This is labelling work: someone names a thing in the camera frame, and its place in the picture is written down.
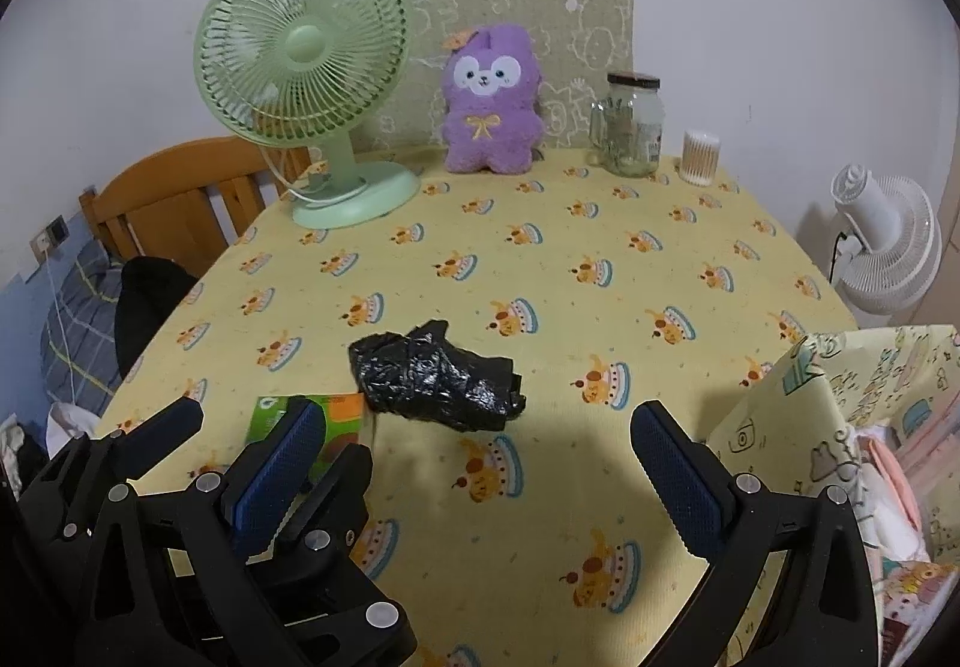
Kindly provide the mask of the black garment on chair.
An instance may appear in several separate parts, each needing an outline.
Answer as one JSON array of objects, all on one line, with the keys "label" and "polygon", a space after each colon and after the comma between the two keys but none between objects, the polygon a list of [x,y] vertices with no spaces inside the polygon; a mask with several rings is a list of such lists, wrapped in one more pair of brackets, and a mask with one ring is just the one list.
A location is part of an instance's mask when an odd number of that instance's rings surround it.
[{"label": "black garment on chair", "polygon": [[124,264],[114,316],[114,348],[122,378],[127,378],[149,342],[195,285],[197,279],[169,259],[139,256]]}]

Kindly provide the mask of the wall power outlet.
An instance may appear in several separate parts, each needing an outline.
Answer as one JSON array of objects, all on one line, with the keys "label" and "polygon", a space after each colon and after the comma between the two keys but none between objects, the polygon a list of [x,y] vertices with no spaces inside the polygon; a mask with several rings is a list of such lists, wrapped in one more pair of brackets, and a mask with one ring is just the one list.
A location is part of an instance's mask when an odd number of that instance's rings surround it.
[{"label": "wall power outlet", "polygon": [[53,218],[52,222],[44,226],[44,228],[29,241],[29,247],[31,247],[31,252],[34,254],[34,257],[36,257],[36,261],[39,262],[39,264],[46,262],[50,254],[52,254],[60,244],[64,244],[68,236],[70,236],[70,229],[68,229],[64,217],[59,215],[59,217]]}]

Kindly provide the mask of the patterned storage box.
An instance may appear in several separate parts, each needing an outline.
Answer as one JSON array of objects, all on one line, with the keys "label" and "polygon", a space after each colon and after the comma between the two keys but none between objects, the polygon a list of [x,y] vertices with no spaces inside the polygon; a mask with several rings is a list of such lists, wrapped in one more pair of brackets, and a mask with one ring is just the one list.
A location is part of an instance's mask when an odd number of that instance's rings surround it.
[{"label": "patterned storage box", "polygon": [[882,560],[859,524],[859,474],[877,467],[869,431],[921,399],[935,410],[958,399],[958,332],[951,325],[812,334],[782,355],[709,435],[732,474],[768,488],[815,496],[846,491],[866,550],[880,638]]}]

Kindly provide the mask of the purple plush bunny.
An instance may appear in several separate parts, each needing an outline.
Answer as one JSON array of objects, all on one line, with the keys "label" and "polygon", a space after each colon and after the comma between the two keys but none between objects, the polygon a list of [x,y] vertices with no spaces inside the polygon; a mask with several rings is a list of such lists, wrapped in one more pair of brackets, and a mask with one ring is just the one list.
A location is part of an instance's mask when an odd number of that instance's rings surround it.
[{"label": "purple plush bunny", "polygon": [[446,169],[527,173],[545,132],[537,112],[540,82],[539,61],[523,26],[498,23],[460,34],[443,70]]}]

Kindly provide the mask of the yellow patterned tablecloth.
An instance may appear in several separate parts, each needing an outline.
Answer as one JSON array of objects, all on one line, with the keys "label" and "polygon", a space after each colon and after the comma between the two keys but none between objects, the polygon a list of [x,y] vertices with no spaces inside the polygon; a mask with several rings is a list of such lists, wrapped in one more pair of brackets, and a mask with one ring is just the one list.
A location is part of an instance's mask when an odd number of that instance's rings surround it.
[{"label": "yellow patterned tablecloth", "polygon": [[181,396],[202,430],[146,491],[220,470],[275,397],[353,391],[348,348],[430,319],[505,357],[523,415],[494,433],[379,415],[353,557],[404,605],[421,665],[635,665],[697,586],[630,446],[649,399],[708,433],[809,332],[851,314],[732,179],[617,178],[573,150],[523,176],[410,160],[387,217],[308,231],[260,213],[153,337],[104,413],[130,430]]}]

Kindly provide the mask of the white bedsheet pile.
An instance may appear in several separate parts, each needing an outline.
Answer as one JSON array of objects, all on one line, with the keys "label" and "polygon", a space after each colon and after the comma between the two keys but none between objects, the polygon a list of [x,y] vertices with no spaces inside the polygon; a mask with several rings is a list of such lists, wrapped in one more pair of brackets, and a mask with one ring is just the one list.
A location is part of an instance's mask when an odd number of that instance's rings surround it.
[{"label": "white bedsheet pile", "polygon": [[93,436],[99,417],[75,403],[54,402],[34,436],[14,415],[2,423],[2,469],[11,488],[26,488],[71,439]]}]

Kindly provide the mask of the yellow cartoon tissue pack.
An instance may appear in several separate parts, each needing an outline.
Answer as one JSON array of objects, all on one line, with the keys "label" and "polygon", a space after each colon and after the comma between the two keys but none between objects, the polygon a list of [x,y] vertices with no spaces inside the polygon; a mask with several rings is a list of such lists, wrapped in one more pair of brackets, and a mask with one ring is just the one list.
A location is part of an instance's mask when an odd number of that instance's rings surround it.
[{"label": "yellow cartoon tissue pack", "polygon": [[880,665],[932,665],[950,649],[958,602],[958,566],[882,560]]}]

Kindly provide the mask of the white cloth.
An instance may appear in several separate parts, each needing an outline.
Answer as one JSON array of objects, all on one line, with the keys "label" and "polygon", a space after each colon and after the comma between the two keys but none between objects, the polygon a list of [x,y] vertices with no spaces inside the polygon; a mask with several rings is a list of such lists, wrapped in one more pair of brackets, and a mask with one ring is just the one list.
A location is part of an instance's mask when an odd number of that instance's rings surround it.
[{"label": "white cloth", "polygon": [[867,542],[892,561],[928,561],[923,527],[918,514],[911,514],[905,498],[872,463],[864,463],[859,474],[857,519],[866,525]]}]

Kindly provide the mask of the glass jar with lid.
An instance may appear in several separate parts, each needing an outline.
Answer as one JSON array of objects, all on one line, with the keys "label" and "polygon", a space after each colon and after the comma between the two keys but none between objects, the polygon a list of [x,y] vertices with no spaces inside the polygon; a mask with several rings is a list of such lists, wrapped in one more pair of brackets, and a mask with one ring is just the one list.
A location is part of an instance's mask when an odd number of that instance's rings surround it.
[{"label": "glass jar with lid", "polygon": [[599,166],[624,178],[659,168],[665,109],[661,79],[646,73],[607,73],[607,95],[590,103],[589,140]]}]

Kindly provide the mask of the cotton swab container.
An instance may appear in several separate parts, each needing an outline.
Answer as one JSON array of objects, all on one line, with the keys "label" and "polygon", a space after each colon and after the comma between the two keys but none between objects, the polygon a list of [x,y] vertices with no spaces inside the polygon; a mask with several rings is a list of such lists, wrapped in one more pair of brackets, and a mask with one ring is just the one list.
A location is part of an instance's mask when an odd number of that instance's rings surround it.
[{"label": "cotton swab container", "polygon": [[711,186],[718,173],[719,153],[721,139],[718,135],[706,130],[685,130],[679,176],[693,186]]}]

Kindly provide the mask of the pink tissue pack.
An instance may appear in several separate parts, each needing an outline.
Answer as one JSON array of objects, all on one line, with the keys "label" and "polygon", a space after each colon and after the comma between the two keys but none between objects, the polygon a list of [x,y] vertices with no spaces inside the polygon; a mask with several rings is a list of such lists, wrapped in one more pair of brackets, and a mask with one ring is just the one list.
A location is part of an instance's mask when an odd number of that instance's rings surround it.
[{"label": "pink tissue pack", "polygon": [[878,472],[926,553],[957,561],[958,399],[940,410],[918,400],[869,436],[878,444]]}]

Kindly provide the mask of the black plastic bag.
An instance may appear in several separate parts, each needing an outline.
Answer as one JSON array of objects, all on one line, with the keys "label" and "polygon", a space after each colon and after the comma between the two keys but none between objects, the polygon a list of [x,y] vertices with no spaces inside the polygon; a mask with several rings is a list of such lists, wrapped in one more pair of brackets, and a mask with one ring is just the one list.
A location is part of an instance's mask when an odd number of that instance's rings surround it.
[{"label": "black plastic bag", "polygon": [[482,357],[446,339],[431,319],[405,335],[384,332],[348,346],[358,391],[376,413],[451,430],[501,431],[524,412],[523,376],[511,358]]}]

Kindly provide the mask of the white floor fan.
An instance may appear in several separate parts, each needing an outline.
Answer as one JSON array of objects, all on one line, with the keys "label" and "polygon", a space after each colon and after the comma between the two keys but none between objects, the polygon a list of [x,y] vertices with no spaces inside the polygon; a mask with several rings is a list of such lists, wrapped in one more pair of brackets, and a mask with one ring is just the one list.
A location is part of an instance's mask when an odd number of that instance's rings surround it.
[{"label": "white floor fan", "polygon": [[835,174],[832,197],[846,222],[833,249],[832,285],[873,316],[918,303],[942,259],[942,231],[926,190],[907,176],[875,176],[850,163]]}]

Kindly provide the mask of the green patterned board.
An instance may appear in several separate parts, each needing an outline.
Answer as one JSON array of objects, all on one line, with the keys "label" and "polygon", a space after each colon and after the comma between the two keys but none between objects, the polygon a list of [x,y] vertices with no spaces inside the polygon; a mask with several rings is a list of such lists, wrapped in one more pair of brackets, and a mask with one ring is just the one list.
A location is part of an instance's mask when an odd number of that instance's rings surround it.
[{"label": "green patterned board", "polygon": [[633,67],[635,0],[410,0],[407,64],[386,103],[352,130],[359,153],[439,145],[449,73],[467,95],[535,91],[545,146],[587,143],[590,103]]}]

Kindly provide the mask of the green tissue pack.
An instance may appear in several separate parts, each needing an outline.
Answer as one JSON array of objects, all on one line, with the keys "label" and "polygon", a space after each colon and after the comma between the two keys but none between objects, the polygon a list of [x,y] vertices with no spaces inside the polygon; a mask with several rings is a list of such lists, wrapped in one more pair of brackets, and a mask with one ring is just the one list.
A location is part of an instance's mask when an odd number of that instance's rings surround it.
[{"label": "green tissue pack", "polygon": [[[295,396],[259,397],[247,428],[245,442],[251,444],[260,441],[274,430],[275,424],[285,415],[291,400],[295,400]],[[308,475],[309,483],[316,485],[347,444],[370,446],[376,420],[366,405],[366,400],[358,392],[335,396],[313,394],[306,396],[306,400],[315,403],[324,413],[324,442]]]}]

